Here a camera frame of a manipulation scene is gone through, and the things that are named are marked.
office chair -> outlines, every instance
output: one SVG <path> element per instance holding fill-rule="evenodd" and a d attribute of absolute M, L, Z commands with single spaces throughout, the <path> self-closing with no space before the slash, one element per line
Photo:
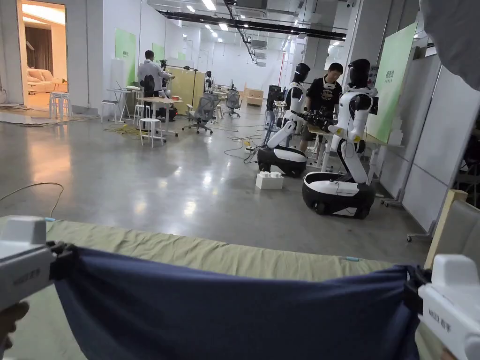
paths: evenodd
<path fill-rule="evenodd" d="M 200 98 L 200 101 L 198 102 L 197 110 L 194 112 L 193 111 L 193 106 L 190 104 L 187 104 L 187 116 L 189 119 L 197 121 L 196 126 L 197 126 L 197 134 L 199 133 L 199 129 L 205 129 L 205 131 L 210 130 L 210 134 L 213 134 L 212 129 L 207 128 L 206 124 L 211 120 L 211 118 L 215 114 L 215 108 L 216 106 L 220 104 L 220 99 L 218 98 L 218 95 L 215 94 L 210 94 L 210 93 L 204 93 L 202 97 Z M 185 126 L 182 128 L 182 130 L 185 130 L 186 127 L 189 129 L 192 128 L 193 125 Z"/>
<path fill-rule="evenodd" d="M 232 116 L 235 114 L 239 118 L 240 114 L 235 112 L 235 110 L 241 108 L 242 101 L 240 101 L 240 94 L 237 90 L 229 89 L 227 93 L 227 108 L 230 109 L 230 112 L 228 115 Z"/>

green panel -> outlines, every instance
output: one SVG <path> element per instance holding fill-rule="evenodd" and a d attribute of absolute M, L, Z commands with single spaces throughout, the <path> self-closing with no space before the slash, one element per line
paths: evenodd
<path fill-rule="evenodd" d="M 417 23 L 413 23 L 385 39 L 375 83 L 378 90 L 378 113 L 369 115 L 367 121 L 367 133 L 384 142 L 388 142 L 396 116 L 416 29 Z"/>
<path fill-rule="evenodd" d="M 135 54 L 137 45 L 137 36 L 125 30 L 116 29 L 115 33 L 115 57 L 125 60 L 127 77 L 125 86 L 131 85 L 135 81 Z"/>
<path fill-rule="evenodd" d="M 152 43 L 152 51 L 155 54 L 154 62 L 156 62 L 157 64 L 159 64 L 161 60 L 165 59 L 165 48 L 163 46 Z"/>

navy fabric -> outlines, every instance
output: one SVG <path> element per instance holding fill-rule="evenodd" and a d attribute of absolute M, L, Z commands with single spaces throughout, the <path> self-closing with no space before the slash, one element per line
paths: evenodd
<path fill-rule="evenodd" d="M 418 359 L 405 266 L 315 283 L 79 254 L 56 288 L 89 360 Z"/>

sofa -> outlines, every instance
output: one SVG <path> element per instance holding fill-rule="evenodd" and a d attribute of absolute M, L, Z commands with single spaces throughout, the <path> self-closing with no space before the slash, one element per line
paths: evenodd
<path fill-rule="evenodd" d="M 52 91 L 67 92 L 67 84 L 62 79 L 54 78 L 48 70 L 27 69 L 28 91 L 36 93 L 51 93 Z"/>

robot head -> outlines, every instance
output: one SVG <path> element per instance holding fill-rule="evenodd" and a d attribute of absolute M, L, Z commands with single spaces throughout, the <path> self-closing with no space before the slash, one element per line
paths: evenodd
<path fill-rule="evenodd" d="M 295 68 L 295 75 L 293 75 L 293 82 L 294 83 L 303 83 L 307 79 L 308 73 L 310 71 L 310 67 L 307 64 L 300 63 Z"/>
<path fill-rule="evenodd" d="M 357 59 L 348 64 L 351 88 L 368 87 L 368 75 L 370 72 L 370 62 L 367 59 Z"/>

